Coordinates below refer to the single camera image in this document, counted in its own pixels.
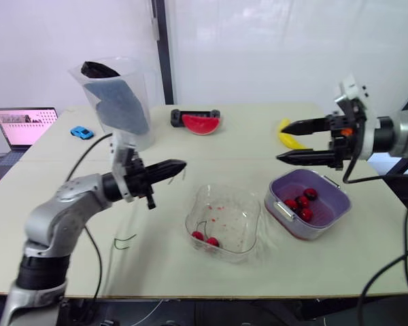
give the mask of white table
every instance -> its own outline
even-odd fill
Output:
[[[320,117],[321,113],[305,103],[178,107],[221,110],[222,128],[200,137],[170,126],[172,108],[152,111],[156,142],[141,157],[147,165],[167,158],[187,161],[184,180],[179,175],[170,184],[156,184],[154,210],[146,208],[145,200],[122,201],[88,223],[105,267],[101,297],[351,296],[358,295],[376,271],[402,254],[405,208],[383,181],[344,185],[351,211],[315,241],[293,238],[263,211],[257,250],[244,263],[230,264],[195,251],[184,228],[194,191],[218,181],[263,198],[272,179],[296,168],[274,158],[287,151],[275,137],[280,119]],[[89,108],[70,108],[0,182],[0,293],[7,292],[16,276],[28,214],[53,195],[92,143],[69,134],[77,124],[102,134]],[[301,141],[323,149],[328,137],[327,133],[315,134]],[[108,141],[99,144],[75,175],[108,172],[107,146]],[[342,172],[313,169],[341,183]],[[354,177],[375,173],[366,162],[359,162],[355,170]],[[128,243],[129,249],[112,248],[114,237],[132,234],[137,236]],[[93,294],[97,259],[85,235],[79,239],[67,276],[68,296]],[[402,265],[384,274],[371,290],[376,294],[403,292],[407,287]]]

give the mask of toy car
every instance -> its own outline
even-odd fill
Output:
[[[71,129],[71,134],[76,137],[80,137],[81,139],[89,139],[94,136],[94,133],[84,127],[77,126]]]

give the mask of banana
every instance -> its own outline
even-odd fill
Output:
[[[277,133],[278,133],[278,138],[280,141],[288,148],[291,149],[306,149],[306,146],[298,143],[298,141],[293,138],[291,134],[286,134],[284,132],[281,132],[282,129],[287,127],[290,124],[289,119],[283,119],[281,120],[281,123],[278,126]]]

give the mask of watermelon slice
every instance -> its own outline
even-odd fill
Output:
[[[183,115],[182,119],[187,129],[201,136],[214,132],[218,129],[220,122],[218,117],[198,117],[190,114]]]

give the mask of red cherry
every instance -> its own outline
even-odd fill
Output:
[[[286,204],[286,206],[292,211],[295,211],[298,209],[298,204],[293,199],[286,199],[284,201],[284,204]]]
[[[208,238],[206,243],[208,243],[209,245],[215,246],[215,247],[219,247],[219,241],[216,240],[216,238],[214,237]]]
[[[192,236],[198,240],[204,241],[204,235],[201,232],[194,231],[192,232]]]
[[[313,188],[307,188],[304,190],[304,196],[308,198],[308,200],[316,200],[318,197],[318,192]]]
[[[310,222],[313,217],[313,212],[311,209],[302,209],[299,213],[299,217],[306,222]]]
[[[302,207],[302,208],[304,208],[304,209],[306,209],[306,208],[308,207],[308,205],[309,205],[309,203],[308,203],[308,198],[305,197],[305,196],[298,196],[298,197],[296,197],[294,200],[296,201],[296,203],[297,203],[300,207]]]

